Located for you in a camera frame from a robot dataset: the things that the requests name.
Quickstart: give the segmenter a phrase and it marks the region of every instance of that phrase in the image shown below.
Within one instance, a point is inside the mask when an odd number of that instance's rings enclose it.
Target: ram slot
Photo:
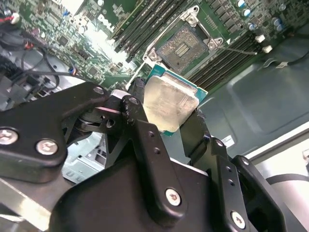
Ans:
[[[178,0],[176,3],[172,4],[160,17],[159,19],[148,28],[148,30],[143,33],[142,36],[137,38],[134,44],[127,49],[128,59],[130,62],[135,54],[157,33],[157,31],[166,24],[166,22],[175,14],[177,9],[184,3],[185,0]]]
[[[139,30],[140,25],[149,17],[151,13],[155,11],[155,9],[158,8],[161,0],[153,0],[151,3],[146,6],[139,14],[138,16],[129,24],[129,26],[125,30],[119,30],[117,31],[112,38],[116,40],[118,43],[118,46],[115,48],[115,51],[118,52],[121,50],[121,48],[126,43],[127,39],[134,33],[136,30]]]
[[[260,44],[255,42],[254,37],[250,32],[246,33],[230,47],[247,52],[261,51]],[[232,73],[234,73],[242,64],[252,59],[252,57],[252,55],[225,50],[215,59],[211,60],[196,75],[189,78],[189,80],[199,87],[210,90],[222,80],[230,77]]]
[[[160,18],[161,14],[163,14],[166,9],[169,8],[169,6],[174,2],[174,0],[164,0],[161,2],[160,7],[156,9],[155,12],[153,12],[147,20],[145,20],[139,29],[134,32],[126,41],[126,43],[123,46],[123,49],[126,51],[130,50],[130,47],[142,36],[144,36],[147,29],[149,29],[155,22]]]

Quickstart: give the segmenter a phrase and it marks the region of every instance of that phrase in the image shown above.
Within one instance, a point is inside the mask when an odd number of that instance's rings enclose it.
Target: screw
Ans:
[[[2,129],[0,130],[0,145],[10,145],[15,143],[18,139],[18,134],[14,130]]]
[[[151,59],[156,59],[156,58],[157,58],[156,53],[151,53],[151,54],[150,54],[150,58],[151,58]]]
[[[249,162],[244,157],[242,157],[241,160],[244,164],[249,165]]]
[[[173,206],[178,206],[181,203],[181,198],[175,190],[169,188],[165,192],[166,198],[168,199],[169,203]]]
[[[57,144],[50,139],[43,139],[36,145],[37,151],[42,155],[53,155],[57,152]]]
[[[93,90],[98,94],[104,94],[104,90],[100,87],[95,87]]]
[[[231,217],[233,219],[233,222],[241,229],[244,229],[246,227],[246,223],[244,221],[244,219],[242,218],[242,216],[235,212],[235,211],[232,211],[231,212]]]
[[[286,5],[285,4],[281,4],[279,7],[280,11],[284,11],[286,9]]]
[[[139,102],[138,102],[135,98],[130,98],[129,100],[130,100],[130,102],[132,102],[133,104],[136,104],[136,105],[139,104]]]
[[[208,47],[209,47],[209,49],[213,49],[213,48],[214,48],[214,43],[213,43],[213,42],[210,42],[210,43],[208,44]]]
[[[216,139],[216,142],[219,146],[224,146],[224,144],[220,140]]]

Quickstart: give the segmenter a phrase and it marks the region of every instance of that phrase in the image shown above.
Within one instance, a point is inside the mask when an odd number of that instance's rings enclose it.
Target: motherboard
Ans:
[[[160,65],[212,90],[309,20],[301,0],[4,0],[0,8],[107,89]]]

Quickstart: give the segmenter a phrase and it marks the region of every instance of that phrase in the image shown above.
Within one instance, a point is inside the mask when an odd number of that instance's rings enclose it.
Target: red wire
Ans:
[[[0,18],[0,23],[6,22],[6,21],[11,21],[13,18],[14,18],[13,16]]]

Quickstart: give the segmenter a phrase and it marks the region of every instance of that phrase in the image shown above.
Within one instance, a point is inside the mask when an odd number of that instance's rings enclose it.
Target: connector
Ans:
[[[16,23],[19,22],[19,20],[20,20],[20,15],[19,15],[19,13],[14,12],[14,13],[12,14],[12,17],[13,17],[13,19],[11,20],[11,24],[16,24]]]
[[[265,36],[264,35],[259,35],[259,36],[256,36],[255,40],[258,42],[258,43],[261,43],[265,40]]]
[[[263,52],[265,53],[269,53],[271,50],[272,50],[272,46],[271,45],[268,45],[266,47],[263,47],[262,48]]]

